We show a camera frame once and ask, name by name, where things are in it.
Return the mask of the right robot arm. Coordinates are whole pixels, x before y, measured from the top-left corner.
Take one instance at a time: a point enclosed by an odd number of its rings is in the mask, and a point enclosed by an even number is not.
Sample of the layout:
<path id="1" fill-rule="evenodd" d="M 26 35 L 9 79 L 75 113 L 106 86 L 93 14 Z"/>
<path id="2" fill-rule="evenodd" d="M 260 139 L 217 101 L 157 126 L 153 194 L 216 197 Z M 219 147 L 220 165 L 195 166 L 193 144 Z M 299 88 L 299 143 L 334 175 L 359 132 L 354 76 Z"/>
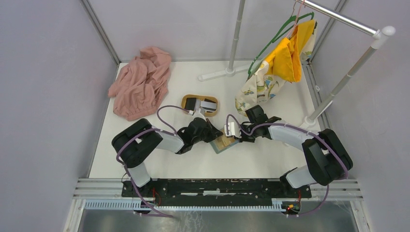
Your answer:
<path id="1" fill-rule="evenodd" d="M 240 141 L 254 142 L 262 137 L 284 142 L 304 154 L 305 166 L 294 168 L 280 177 L 279 191 L 283 196 L 292 197 L 305 185 L 326 186 L 334 180 L 348 177 L 353 161 L 333 130 L 308 131 L 279 117 L 268 117 L 259 105 L 246 110 L 246 116 L 249 122 L 239 127 Z"/>

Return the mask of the yellow oval card tray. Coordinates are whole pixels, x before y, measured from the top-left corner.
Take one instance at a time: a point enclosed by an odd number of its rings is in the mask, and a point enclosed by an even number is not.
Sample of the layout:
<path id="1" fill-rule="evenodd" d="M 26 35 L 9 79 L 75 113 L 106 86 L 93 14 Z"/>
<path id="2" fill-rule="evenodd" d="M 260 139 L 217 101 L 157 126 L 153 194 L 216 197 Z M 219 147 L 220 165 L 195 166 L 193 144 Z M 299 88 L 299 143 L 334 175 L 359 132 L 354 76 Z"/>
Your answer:
<path id="1" fill-rule="evenodd" d="M 219 109 L 219 102 L 215 97 L 187 94 L 182 98 L 181 107 L 188 111 L 199 110 L 205 117 L 213 117 Z"/>

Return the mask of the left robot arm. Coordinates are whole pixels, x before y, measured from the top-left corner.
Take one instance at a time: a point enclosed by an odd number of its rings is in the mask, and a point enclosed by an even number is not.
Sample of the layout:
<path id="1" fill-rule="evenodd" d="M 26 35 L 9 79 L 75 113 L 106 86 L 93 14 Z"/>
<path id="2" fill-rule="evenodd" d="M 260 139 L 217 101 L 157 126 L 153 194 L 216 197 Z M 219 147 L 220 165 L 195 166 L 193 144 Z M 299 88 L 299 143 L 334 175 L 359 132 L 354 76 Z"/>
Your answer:
<path id="1" fill-rule="evenodd" d="M 146 197 L 152 191 L 152 184 L 144 161 L 155 149 L 184 154 L 196 143 L 210 143 L 222 135 L 222 131 L 214 127 L 209 119 L 200 117 L 194 118 L 176 134 L 156 128 L 142 118 L 116 135 L 111 145 L 117 153 L 118 162 L 125 166 L 126 173 L 134 182 L 134 192 Z"/>

